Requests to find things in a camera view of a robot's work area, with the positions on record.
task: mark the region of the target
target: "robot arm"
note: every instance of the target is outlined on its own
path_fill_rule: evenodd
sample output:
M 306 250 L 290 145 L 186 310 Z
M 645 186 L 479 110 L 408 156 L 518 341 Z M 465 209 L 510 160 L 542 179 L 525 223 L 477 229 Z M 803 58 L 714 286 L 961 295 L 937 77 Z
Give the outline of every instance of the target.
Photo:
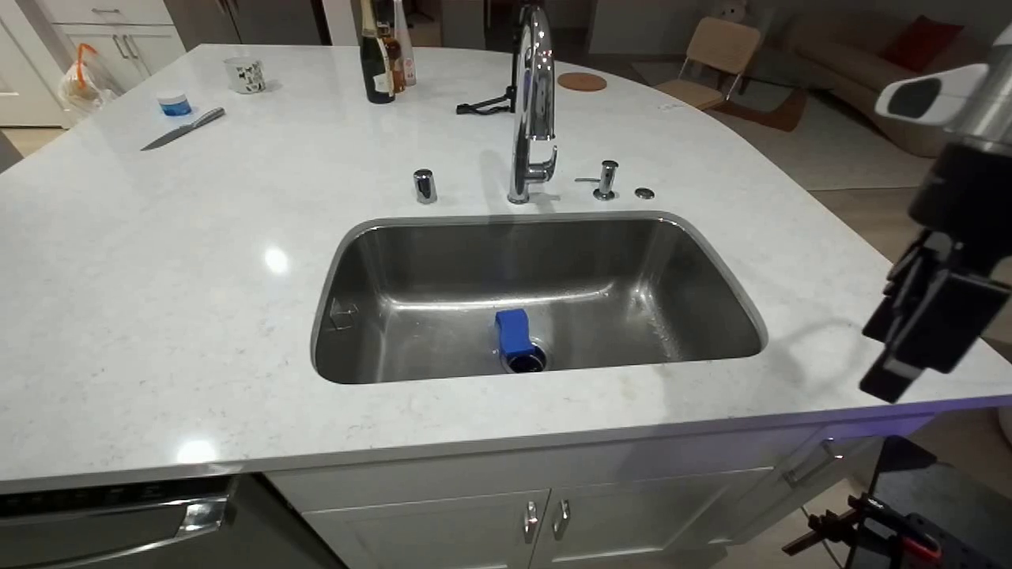
M 922 232 L 864 329 L 881 359 L 860 390 L 899 403 L 922 366 L 947 375 L 1012 295 L 989 278 L 1012 254 L 1012 27 L 989 65 L 890 82 L 877 110 L 947 136 L 909 206 Z

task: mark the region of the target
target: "sink drain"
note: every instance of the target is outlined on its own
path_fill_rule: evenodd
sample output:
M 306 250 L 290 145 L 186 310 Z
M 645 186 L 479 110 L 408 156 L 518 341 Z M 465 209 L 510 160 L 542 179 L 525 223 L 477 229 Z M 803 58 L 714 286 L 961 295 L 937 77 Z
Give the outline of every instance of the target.
M 532 356 L 506 359 L 506 366 L 512 375 L 538 375 L 538 369 L 546 369 L 546 356 L 542 348 L 535 348 Z

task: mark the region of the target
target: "stainless steel sink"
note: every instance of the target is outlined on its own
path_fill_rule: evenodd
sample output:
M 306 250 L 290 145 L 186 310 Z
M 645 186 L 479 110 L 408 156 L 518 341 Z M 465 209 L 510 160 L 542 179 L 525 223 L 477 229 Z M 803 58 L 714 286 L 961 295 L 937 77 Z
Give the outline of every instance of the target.
M 674 215 L 369 223 L 339 246 L 312 337 L 332 382 L 510 375 L 497 315 L 525 310 L 546 369 L 721 362 L 762 322 Z

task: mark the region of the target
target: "cup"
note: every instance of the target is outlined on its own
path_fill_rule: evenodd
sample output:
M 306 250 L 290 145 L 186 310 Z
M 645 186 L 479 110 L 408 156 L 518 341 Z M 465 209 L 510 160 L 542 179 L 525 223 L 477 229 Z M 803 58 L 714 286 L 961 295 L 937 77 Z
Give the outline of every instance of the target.
M 253 58 L 228 58 L 224 69 L 228 69 L 228 87 L 240 95 L 253 95 L 265 88 L 262 65 Z

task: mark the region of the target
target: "chair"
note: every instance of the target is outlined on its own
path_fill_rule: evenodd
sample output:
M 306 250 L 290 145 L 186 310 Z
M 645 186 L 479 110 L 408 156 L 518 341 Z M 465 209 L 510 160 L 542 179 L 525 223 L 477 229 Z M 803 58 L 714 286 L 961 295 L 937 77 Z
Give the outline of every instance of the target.
M 719 107 L 721 101 L 731 101 L 760 41 L 762 41 L 760 30 L 708 17 L 691 31 L 681 81 L 660 82 L 658 88 L 691 107 Z M 719 87 L 703 87 L 700 81 L 689 81 L 686 73 L 691 67 L 714 69 Z

